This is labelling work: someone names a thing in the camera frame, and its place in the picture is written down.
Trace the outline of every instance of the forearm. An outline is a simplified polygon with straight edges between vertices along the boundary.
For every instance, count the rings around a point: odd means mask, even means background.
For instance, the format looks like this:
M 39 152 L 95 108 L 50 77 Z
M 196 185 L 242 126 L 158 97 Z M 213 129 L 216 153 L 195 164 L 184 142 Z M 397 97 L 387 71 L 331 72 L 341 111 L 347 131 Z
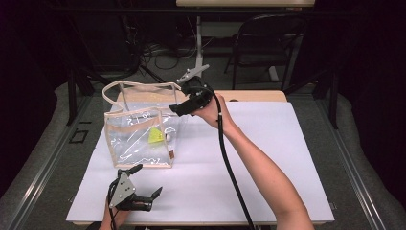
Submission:
M 276 215 L 279 227 L 283 228 L 285 223 L 294 222 L 291 221 L 294 218 L 311 229 L 305 205 L 283 171 L 234 123 L 225 127 L 224 134 Z

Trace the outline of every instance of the yellow object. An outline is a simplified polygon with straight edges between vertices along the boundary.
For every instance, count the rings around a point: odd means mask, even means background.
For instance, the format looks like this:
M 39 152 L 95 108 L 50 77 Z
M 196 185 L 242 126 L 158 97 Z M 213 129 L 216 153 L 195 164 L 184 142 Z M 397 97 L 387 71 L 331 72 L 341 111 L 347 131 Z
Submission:
M 162 134 L 162 131 L 155 126 L 152 127 L 151 130 L 149 131 L 148 142 L 155 143 L 161 141 L 164 141 L 164 135 Z

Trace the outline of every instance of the black chair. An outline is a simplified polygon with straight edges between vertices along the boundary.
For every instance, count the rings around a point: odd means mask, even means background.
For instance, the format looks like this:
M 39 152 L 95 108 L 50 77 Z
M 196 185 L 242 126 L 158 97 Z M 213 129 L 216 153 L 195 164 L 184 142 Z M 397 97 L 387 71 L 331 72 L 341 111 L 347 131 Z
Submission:
M 235 35 L 233 53 L 233 89 L 236 88 L 237 66 L 267 67 L 285 66 L 281 90 L 284 88 L 287 70 L 292 57 L 294 41 L 305 29 L 306 21 L 297 15 L 258 15 L 244 22 Z

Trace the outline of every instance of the transparent tote bag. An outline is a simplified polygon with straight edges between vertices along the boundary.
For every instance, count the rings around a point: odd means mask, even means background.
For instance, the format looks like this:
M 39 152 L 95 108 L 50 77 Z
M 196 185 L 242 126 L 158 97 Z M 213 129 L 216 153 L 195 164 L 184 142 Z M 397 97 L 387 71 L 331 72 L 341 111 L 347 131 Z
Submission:
M 187 116 L 169 109 L 184 99 L 171 83 L 142 84 L 118 80 L 105 86 L 104 131 L 116 168 L 134 165 L 171 168 L 176 143 Z

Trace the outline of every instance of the clear plastic bag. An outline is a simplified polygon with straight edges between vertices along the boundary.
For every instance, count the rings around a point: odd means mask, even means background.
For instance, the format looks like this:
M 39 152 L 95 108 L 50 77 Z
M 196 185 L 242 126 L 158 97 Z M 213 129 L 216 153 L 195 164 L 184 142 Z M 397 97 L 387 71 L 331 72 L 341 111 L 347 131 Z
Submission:
M 169 109 L 184 100 L 180 87 L 119 80 L 102 93 L 111 105 L 104 112 L 104 131 L 114 167 L 170 168 L 177 136 L 187 122 Z

